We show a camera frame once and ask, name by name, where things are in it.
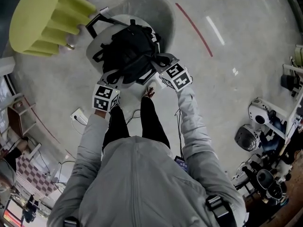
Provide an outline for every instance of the gray concrete floor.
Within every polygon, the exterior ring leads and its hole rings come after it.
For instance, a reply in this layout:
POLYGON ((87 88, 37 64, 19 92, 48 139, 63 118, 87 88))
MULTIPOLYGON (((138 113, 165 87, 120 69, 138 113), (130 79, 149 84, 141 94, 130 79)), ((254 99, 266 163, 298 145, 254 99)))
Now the gray concrete floor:
MULTIPOLYGON (((101 9, 123 0, 89 0, 101 9)), ((234 171, 249 153, 234 141, 237 129, 249 122, 247 108, 261 96, 289 108, 289 93, 279 85, 282 64, 293 55, 300 34, 287 0, 168 0, 176 14, 176 35, 171 53, 185 62, 194 78, 192 87, 209 134, 224 169, 234 171), (180 4, 207 41, 213 57, 177 8, 180 4), (209 23, 217 27, 224 42, 209 23)), ((86 58, 91 37, 83 30, 76 49, 51 58, 16 55, 14 77, 18 87, 36 102, 36 112, 59 147, 76 155, 79 135, 71 126, 70 115, 78 107, 88 117, 91 96, 100 74, 86 58)), ((140 92, 144 87, 137 86, 140 92)), ((174 154, 179 154, 177 97, 170 88, 157 91, 156 111, 174 154)), ((125 118, 130 118, 140 101, 130 91, 122 92, 125 118)), ((74 122, 78 130, 81 126, 74 122)), ((141 134, 140 119, 129 123, 131 135, 141 134)))

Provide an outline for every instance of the gray chair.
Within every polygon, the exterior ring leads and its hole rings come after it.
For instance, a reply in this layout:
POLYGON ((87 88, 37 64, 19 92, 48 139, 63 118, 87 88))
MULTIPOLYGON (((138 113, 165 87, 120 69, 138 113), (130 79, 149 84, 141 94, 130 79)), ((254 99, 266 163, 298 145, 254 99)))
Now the gray chair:
MULTIPOLYGON (((116 18, 119 15, 128 15, 129 18, 139 18, 143 20, 145 24, 139 22, 137 24, 140 24, 142 26, 149 25, 154 30, 154 32, 158 33, 161 36, 161 41, 159 43, 160 52, 169 52, 175 35, 175 14, 171 5, 166 0, 124 0, 122 3, 116 7, 113 7, 112 9, 103 9, 101 14, 104 17, 112 20, 115 20, 113 18, 116 18)), ((94 31, 92 25, 94 25, 98 20, 99 19, 95 17, 86 26, 94 38, 86 50, 86 56, 91 64, 101 74, 103 74, 103 62, 97 63, 92 59, 92 57, 98 51, 100 51, 101 44, 111 43, 111 35, 122 30, 125 28, 125 26, 128 26, 130 21, 128 19, 128 24, 118 22, 117 24, 104 29, 100 34, 97 34, 94 31)))

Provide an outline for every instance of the checkered cloth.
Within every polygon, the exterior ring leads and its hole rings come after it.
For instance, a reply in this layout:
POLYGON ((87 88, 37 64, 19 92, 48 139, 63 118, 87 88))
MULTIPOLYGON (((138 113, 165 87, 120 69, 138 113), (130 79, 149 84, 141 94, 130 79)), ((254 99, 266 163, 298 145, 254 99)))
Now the checkered cloth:
POLYGON ((17 158, 16 165, 17 181, 31 194, 44 197, 57 190, 54 183, 47 180, 46 176, 30 164, 26 157, 21 156, 17 158))

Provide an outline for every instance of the red line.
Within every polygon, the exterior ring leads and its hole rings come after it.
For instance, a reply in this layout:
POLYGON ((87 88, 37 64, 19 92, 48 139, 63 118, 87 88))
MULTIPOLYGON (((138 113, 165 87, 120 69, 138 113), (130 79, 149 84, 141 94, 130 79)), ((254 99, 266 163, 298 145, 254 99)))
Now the red line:
MULTIPOLYGON (((30 106, 28 100, 26 99, 26 97, 24 97, 25 101, 27 102, 28 106, 30 106)), ((40 120, 40 118, 38 117, 38 115, 36 114, 36 112, 33 110, 33 108, 31 108, 31 110, 33 111, 34 115, 37 117, 37 119, 40 121, 40 123, 44 126, 44 128, 47 130, 47 132, 49 132, 49 134, 59 143, 59 140, 56 139, 56 137, 54 135, 52 135, 52 133, 50 133, 50 131, 46 128, 46 126, 44 125, 44 123, 42 123, 42 121, 40 120)))
POLYGON ((203 41, 205 47, 208 50, 208 53, 210 54, 211 57, 213 57, 212 51, 210 50, 208 44, 206 43, 206 40, 203 38, 203 36, 201 35, 201 33, 198 30, 198 28, 195 26, 194 22, 191 20, 191 18, 187 15, 187 13, 183 10, 183 8, 178 3, 176 3, 176 6, 181 10, 181 12, 184 14, 184 16, 189 20, 190 24, 192 25, 192 27, 195 29, 195 31, 197 32, 197 34, 199 35, 199 37, 203 41))

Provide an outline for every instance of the black pants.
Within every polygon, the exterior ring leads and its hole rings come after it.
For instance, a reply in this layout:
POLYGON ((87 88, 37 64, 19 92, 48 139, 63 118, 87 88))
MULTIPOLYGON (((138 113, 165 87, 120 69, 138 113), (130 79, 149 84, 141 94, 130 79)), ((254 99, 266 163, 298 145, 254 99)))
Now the black pants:
MULTIPOLYGON (((129 137, 122 109, 116 106, 111 110, 110 114, 111 121, 104 137, 103 149, 108 143, 112 141, 129 137)), ((156 114, 155 107, 150 98, 142 98, 140 115, 142 124, 142 137, 160 141, 167 145, 168 148, 170 148, 169 140, 164 133, 162 125, 156 114)))
POLYGON ((8 153, 4 159, 7 161, 7 163, 10 164, 10 166, 14 169, 14 171, 17 170, 16 166, 16 159, 22 155, 22 152, 15 147, 10 153, 8 153))

